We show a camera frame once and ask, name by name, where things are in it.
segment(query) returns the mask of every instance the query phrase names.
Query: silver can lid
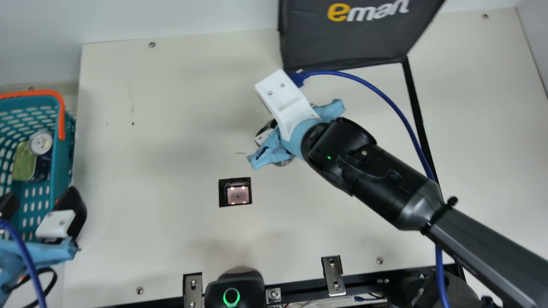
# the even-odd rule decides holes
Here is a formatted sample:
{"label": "silver can lid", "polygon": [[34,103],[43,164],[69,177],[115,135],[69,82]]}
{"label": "silver can lid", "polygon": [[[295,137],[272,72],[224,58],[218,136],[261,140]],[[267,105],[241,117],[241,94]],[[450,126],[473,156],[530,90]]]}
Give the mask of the silver can lid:
{"label": "silver can lid", "polygon": [[28,139],[28,149],[36,155],[44,155],[53,146],[53,136],[44,131],[36,132]]}

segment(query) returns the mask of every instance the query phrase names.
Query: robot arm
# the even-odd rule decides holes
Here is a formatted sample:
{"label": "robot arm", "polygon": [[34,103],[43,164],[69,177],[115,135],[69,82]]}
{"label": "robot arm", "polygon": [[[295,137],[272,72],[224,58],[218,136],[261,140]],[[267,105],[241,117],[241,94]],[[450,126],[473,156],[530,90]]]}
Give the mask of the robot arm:
{"label": "robot arm", "polygon": [[[269,87],[256,90],[269,106],[272,94],[261,95]],[[283,120],[278,125],[284,126]],[[505,307],[548,307],[548,261],[447,205],[437,183],[380,148],[358,124],[346,118],[310,124],[285,144],[320,176],[399,230],[420,231],[440,245],[500,296]]]}

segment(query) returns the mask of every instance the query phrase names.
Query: round green light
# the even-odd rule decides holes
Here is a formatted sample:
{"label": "round green light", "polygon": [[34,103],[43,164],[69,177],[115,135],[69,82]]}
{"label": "round green light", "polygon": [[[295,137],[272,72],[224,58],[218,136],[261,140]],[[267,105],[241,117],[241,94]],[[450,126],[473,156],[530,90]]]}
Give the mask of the round green light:
{"label": "round green light", "polygon": [[[236,301],[235,301],[234,303],[229,303],[229,301],[226,300],[226,293],[227,293],[228,291],[231,291],[231,290],[232,290],[232,291],[236,291],[236,294],[238,295],[238,296],[236,297]],[[236,305],[238,305],[238,302],[239,302],[239,291],[238,291],[238,289],[236,289],[236,288],[228,288],[228,289],[225,291],[225,294],[222,295],[222,301],[225,302],[225,305],[226,305],[228,308],[234,308],[234,307],[236,307]]]}

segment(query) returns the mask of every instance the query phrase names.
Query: black fabric backdrop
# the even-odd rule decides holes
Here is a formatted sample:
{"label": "black fabric backdrop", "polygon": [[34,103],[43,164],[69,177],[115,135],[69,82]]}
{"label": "black fabric backdrop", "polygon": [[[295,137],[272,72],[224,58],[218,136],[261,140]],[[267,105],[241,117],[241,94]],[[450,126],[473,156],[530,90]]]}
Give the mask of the black fabric backdrop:
{"label": "black fabric backdrop", "polygon": [[401,61],[444,0],[279,0],[284,69],[342,70]]}

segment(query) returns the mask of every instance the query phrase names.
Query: metal clamp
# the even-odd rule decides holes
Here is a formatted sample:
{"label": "metal clamp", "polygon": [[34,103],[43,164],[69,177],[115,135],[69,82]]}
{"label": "metal clamp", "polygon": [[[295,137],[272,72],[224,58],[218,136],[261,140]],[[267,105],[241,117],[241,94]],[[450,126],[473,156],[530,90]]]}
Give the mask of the metal clamp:
{"label": "metal clamp", "polygon": [[322,258],[323,277],[326,278],[329,296],[346,294],[343,279],[343,264],[339,255],[324,256]]}
{"label": "metal clamp", "polygon": [[184,308],[202,308],[202,273],[182,276]]}
{"label": "metal clamp", "polygon": [[282,301],[282,290],[280,288],[272,288],[266,290],[266,304],[279,303]]}

